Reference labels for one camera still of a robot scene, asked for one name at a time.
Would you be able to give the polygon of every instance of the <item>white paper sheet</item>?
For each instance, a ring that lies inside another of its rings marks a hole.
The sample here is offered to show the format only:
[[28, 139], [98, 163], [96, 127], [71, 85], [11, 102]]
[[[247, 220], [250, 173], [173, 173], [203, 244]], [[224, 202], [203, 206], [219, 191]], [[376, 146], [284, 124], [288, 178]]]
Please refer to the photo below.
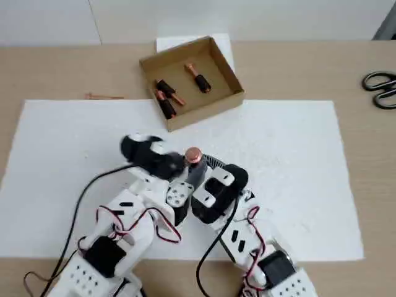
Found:
[[[179, 152], [198, 146], [247, 169], [248, 186], [262, 205], [260, 218], [278, 227], [299, 260], [363, 257], [331, 101], [246, 100], [242, 107], [172, 133], [153, 104], [27, 101], [0, 192], [0, 256], [57, 257], [80, 191], [96, 174], [123, 164], [119, 141], [139, 131], [162, 136]], [[128, 182], [127, 173], [119, 173], [89, 190], [73, 246], [92, 230], [96, 207]], [[199, 259], [214, 238], [192, 215], [181, 233], [179, 246], [156, 239], [147, 257]], [[227, 258], [221, 246], [210, 257]]]
[[[233, 51], [231, 49], [231, 41], [230, 36], [225, 33], [218, 33], [218, 34], [211, 34], [211, 37], [216, 41], [216, 44], [220, 51], [222, 52], [224, 58], [227, 60], [228, 64], [230, 65], [231, 69], [235, 72], [234, 67], [234, 58], [233, 58]], [[190, 42], [192, 40], [205, 37], [202, 36], [172, 36], [172, 37], [161, 37], [157, 38], [156, 48], [157, 51], [167, 50], [168, 48], [172, 48], [177, 45], [181, 45], [186, 42]]]

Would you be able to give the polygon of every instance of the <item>wooden table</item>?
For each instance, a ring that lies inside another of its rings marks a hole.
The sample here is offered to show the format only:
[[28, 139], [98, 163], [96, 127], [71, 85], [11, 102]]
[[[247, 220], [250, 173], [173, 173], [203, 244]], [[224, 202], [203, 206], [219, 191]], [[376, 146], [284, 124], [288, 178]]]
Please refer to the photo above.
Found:
[[[76, 99], [85, 92], [148, 98], [138, 60], [153, 52], [153, 44], [0, 49], [0, 175], [24, 99]], [[359, 80], [373, 70], [396, 71], [396, 42], [241, 42], [233, 43], [233, 52], [247, 98], [335, 102], [366, 259], [306, 264], [319, 296], [393, 296], [396, 111], [373, 107], [372, 94], [361, 90]], [[144, 260], [136, 273], [149, 297], [198, 297], [196, 264]], [[49, 275], [53, 265], [54, 260], [0, 259], [0, 296], [25, 296], [24, 273]], [[235, 296], [239, 275], [229, 263], [209, 262], [202, 271], [213, 297]], [[42, 283], [32, 286], [39, 292]]]

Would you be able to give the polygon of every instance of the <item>scissors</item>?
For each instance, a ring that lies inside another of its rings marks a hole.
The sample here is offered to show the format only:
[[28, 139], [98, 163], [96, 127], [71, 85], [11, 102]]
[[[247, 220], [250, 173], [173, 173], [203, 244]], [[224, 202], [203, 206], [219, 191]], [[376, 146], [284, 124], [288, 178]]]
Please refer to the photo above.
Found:
[[[369, 84], [369, 80], [373, 77], [384, 77], [387, 79], [386, 82], [381, 82], [376, 85]], [[361, 81], [361, 86], [369, 92], [383, 90], [382, 93], [378, 93], [372, 98], [372, 102], [378, 108], [383, 110], [393, 110], [396, 109], [396, 104], [385, 104], [382, 99], [396, 95], [396, 74], [386, 71], [376, 71], [369, 73]]]

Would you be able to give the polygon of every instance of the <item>cardboard box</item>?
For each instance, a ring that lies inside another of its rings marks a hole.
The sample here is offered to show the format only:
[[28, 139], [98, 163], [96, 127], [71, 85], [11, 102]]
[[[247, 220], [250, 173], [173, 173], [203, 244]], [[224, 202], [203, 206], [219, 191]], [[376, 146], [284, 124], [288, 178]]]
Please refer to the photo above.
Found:
[[[209, 93], [202, 93], [193, 76], [185, 70], [184, 65], [188, 62], [194, 63], [198, 73], [212, 86]], [[211, 37], [203, 37], [141, 59], [140, 65], [147, 79], [148, 90], [169, 131], [242, 104], [244, 90]], [[154, 95], [154, 81], [161, 79], [186, 102], [184, 106], [179, 106], [169, 99], [177, 114], [171, 119], [165, 118]]]

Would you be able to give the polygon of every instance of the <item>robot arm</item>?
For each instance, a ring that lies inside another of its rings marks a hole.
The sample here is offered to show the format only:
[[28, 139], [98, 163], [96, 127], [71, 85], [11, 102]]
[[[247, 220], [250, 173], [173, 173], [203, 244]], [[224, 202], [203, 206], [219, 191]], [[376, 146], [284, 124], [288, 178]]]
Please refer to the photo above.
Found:
[[193, 192], [183, 183], [188, 176], [184, 157], [166, 153], [158, 137], [140, 134], [125, 137], [121, 151], [136, 165], [129, 169], [134, 182], [109, 204], [99, 206], [94, 231], [79, 241], [79, 252], [50, 297], [142, 297], [142, 284], [131, 270], [154, 236], [172, 243], [181, 240], [174, 226], [186, 217]]
[[[230, 259], [245, 271], [242, 297], [316, 297], [307, 273], [294, 265], [285, 240], [270, 222], [258, 228], [260, 210], [254, 194], [245, 189], [248, 174], [236, 165], [215, 167], [192, 194], [193, 214], [214, 232]], [[235, 215], [230, 218], [234, 207]], [[226, 230], [227, 221], [231, 219]]]

